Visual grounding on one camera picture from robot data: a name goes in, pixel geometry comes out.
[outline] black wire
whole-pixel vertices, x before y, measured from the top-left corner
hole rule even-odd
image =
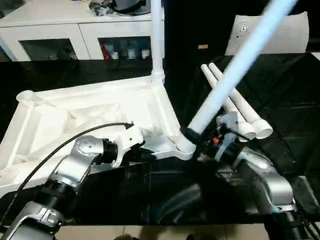
[[[6,211],[4,212],[1,220],[0,220],[0,228],[3,226],[4,220],[6,218],[6,216],[8,215],[8,212],[10,211],[11,207],[13,206],[15,200],[17,199],[18,195],[22,192],[22,190],[24,189],[24,187],[26,186],[26,184],[29,182],[29,180],[33,177],[33,175],[53,156],[55,155],[60,149],[62,149],[64,146],[66,146],[67,144],[71,143],[73,140],[77,139],[78,137],[87,134],[89,132],[92,132],[94,130],[97,129],[102,129],[102,128],[106,128],[106,127],[112,127],[112,126],[125,126],[126,128],[131,127],[133,124],[131,123],[126,123],[126,122],[115,122],[115,123],[107,123],[107,124],[103,124],[103,125],[99,125],[99,126],[95,126],[92,128],[89,128],[85,131],[82,131],[80,133],[78,133],[77,135],[71,137],[70,139],[68,139],[67,141],[65,141],[64,143],[62,143],[60,146],[58,146],[55,150],[53,150],[44,160],[42,160],[42,162],[40,162],[34,169],[33,171],[25,178],[25,180],[21,183],[21,185],[19,186],[18,190],[15,192],[13,199],[11,200],[8,208],[6,209]]]
[[[230,129],[230,128],[228,128],[228,130],[229,130],[231,133],[233,133],[233,134],[235,134],[235,135],[237,135],[237,136],[239,136],[239,137],[247,140],[248,142],[251,141],[252,143],[254,143],[255,147],[256,147],[262,154],[264,154],[264,155],[265,155],[266,157],[268,157],[269,159],[271,158],[270,155],[269,155],[257,142],[255,142],[255,140],[250,139],[250,138],[247,138],[246,136],[242,135],[241,133],[239,133],[239,132],[237,132],[237,131],[234,131],[234,130],[232,130],[232,129]]]

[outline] white paper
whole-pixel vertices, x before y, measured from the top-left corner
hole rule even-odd
[[[263,16],[236,15],[225,55],[235,55]],[[308,13],[286,16],[261,54],[305,53],[309,40]]]

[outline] cabinet glass door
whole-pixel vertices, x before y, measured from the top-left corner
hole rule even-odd
[[[0,46],[0,63],[3,63],[3,62],[11,62],[11,60],[8,57],[8,55],[5,53],[5,51],[2,49],[2,47]]]
[[[103,59],[122,69],[152,69],[149,36],[98,38]]]
[[[25,4],[25,0],[0,0],[0,19]]]
[[[43,39],[19,41],[31,61],[77,60],[69,39]]]

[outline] black fabric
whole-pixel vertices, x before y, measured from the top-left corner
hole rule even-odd
[[[230,60],[226,56],[213,59],[221,70]],[[185,126],[211,90],[198,67],[204,60],[196,61],[193,69],[166,68],[165,88],[180,124]],[[0,63],[3,75],[11,74],[9,88],[0,95],[1,136],[17,107],[15,97],[20,91],[71,87],[151,72],[150,65],[123,64],[114,68],[105,61]],[[267,139],[246,145],[262,148],[291,181],[297,202],[313,220],[320,217],[315,203],[315,199],[320,200],[319,68],[320,61],[311,54],[261,55],[237,87],[274,129]],[[8,224],[38,189],[23,192],[9,214]],[[248,185],[236,173],[227,166],[194,160],[173,157],[91,175],[83,189],[67,216],[67,224],[195,225],[263,220]],[[9,193],[0,199],[0,214],[11,197]]]

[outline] white cabinet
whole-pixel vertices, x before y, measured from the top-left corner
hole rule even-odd
[[[0,36],[18,61],[49,60],[69,51],[70,57],[74,51],[77,59],[90,59],[78,24],[0,27]]]
[[[104,47],[107,50],[112,48],[111,51],[117,52],[119,58],[130,58],[128,48],[132,48],[133,58],[137,59],[145,57],[142,51],[151,51],[151,21],[83,23],[79,26],[91,59],[105,59]],[[164,32],[164,21],[161,27]],[[161,42],[164,57],[164,39]]]
[[[111,45],[119,58],[129,58],[128,51],[131,59],[152,56],[150,13],[95,16],[88,4],[72,0],[31,0],[0,19],[0,46],[6,45],[12,61],[102,60],[108,54],[105,46]],[[162,57],[164,22],[162,14]]]

